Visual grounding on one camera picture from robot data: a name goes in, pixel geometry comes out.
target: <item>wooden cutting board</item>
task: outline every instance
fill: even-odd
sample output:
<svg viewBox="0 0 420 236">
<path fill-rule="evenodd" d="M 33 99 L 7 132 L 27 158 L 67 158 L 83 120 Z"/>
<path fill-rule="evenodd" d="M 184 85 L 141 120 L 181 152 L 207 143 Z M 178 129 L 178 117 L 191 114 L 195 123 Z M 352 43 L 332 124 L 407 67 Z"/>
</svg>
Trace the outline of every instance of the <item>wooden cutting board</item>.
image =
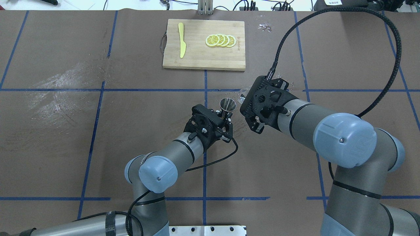
<svg viewBox="0 0 420 236">
<path fill-rule="evenodd" d="M 184 58 L 179 57 L 178 23 L 184 23 Z M 245 23 L 243 21 L 211 21 L 169 19 L 167 43 L 163 56 L 164 68 L 207 69 L 224 71 L 245 70 Z M 210 34 L 229 34 L 236 37 L 236 45 L 209 47 L 205 40 Z"/>
</svg>

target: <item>yellow butter knife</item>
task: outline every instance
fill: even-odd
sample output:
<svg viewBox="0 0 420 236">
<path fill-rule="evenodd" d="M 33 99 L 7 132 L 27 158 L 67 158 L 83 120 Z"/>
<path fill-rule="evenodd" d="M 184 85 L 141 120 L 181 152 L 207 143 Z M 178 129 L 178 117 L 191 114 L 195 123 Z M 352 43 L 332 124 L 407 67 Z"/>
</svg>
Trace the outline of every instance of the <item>yellow butter knife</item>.
<svg viewBox="0 0 420 236">
<path fill-rule="evenodd" d="M 178 30 L 179 30 L 179 41 L 181 42 L 179 57 L 183 58 L 185 55 L 186 50 L 186 43 L 184 42 L 184 24 L 179 22 L 178 23 Z"/>
</svg>

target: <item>brown table surface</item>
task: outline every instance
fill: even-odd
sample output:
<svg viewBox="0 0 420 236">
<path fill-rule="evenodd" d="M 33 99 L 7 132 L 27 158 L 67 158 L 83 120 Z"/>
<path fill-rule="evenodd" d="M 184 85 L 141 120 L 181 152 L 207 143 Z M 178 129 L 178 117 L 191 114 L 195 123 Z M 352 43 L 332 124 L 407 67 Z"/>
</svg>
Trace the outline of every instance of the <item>brown table surface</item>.
<svg viewBox="0 0 420 236">
<path fill-rule="evenodd" d="M 0 231 L 127 210 L 133 196 L 126 163 L 177 137 L 193 105 L 217 109 L 221 98 L 236 98 L 265 75 L 284 33 L 308 14 L 0 11 Z M 400 139 L 407 152 L 405 164 L 389 174 L 382 202 L 420 212 L 420 15 L 386 15 L 401 34 L 401 70 L 364 119 Z M 163 69 L 159 43 L 169 18 L 245 21 L 246 71 Z M 262 23 L 272 31 L 258 29 Z M 317 16 L 290 34 L 276 76 L 304 100 L 358 113 L 391 74 L 387 32 L 365 13 Z M 238 109 L 232 121 L 239 151 L 185 173 L 166 191 L 170 225 L 318 235 L 332 184 L 327 162 L 272 128 L 251 132 Z M 206 160 L 233 149 L 217 142 Z"/>
</svg>

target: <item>metal bracket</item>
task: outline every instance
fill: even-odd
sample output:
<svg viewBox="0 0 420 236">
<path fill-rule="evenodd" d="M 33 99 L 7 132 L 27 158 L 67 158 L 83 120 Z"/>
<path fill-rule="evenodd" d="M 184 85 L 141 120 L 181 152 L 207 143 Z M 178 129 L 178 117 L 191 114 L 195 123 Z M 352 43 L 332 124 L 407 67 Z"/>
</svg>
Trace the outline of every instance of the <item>metal bracket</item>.
<svg viewBox="0 0 420 236">
<path fill-rule="evenodd" d="M 212 15 L 213 14 L 213 0 L 198 0 L 199 15 Z"/>
<path fill-rule="evenodd" d="M 169 226 L 170 236 L 246 236 L 246 226 Z"/>
</svg>

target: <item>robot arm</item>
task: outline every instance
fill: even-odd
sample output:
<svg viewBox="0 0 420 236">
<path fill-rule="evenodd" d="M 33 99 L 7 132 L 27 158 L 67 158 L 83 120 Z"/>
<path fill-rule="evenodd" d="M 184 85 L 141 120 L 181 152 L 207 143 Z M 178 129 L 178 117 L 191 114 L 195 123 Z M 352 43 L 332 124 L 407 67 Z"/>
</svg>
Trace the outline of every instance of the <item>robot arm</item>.
<svg viewBox="0 0 420 236">
<path fill-rule="evenodd" d="M 337 171 L 322 236 L 418 236 L 416 213 L 379 203 L 388 172 L 404 161 L 404 148 L 388 132 L 348 113 L 337 113 L 291 95 L 282 79 L 259 76 L 241 106 L 250 129 L 269 125 L 326 160 Z"/>
<path fill-rule="evenodd" d="M 133 203 L 128 213 L 100 213 L 88 219 L 46 229 L 34 228 L 18 235 L 126 236 L 129 229 L 126 227 L 126 216 L 123 215 L 131 214 L 139 220 L 139 223 L 133 221 L 133 235 L 169 236 L 164 191 L 188 171 L 188 168 L 217 140 L 221 139 L 226 143 L 233 140 L 230 117 L 236 108 L 236 103 L 230 98 L 225 98 L 221 100 L 220 107 L 221 111 L 214 111 L 201 104 L 194 106 L 192 117 L 181 135 L 160 151 L 140 155 L 128 162 L 124 171 L 125 178 L 132 184 L 134 199 L 138 200 Z M 0 232 L 0 236 L 10 235 Z"/>
</svg>

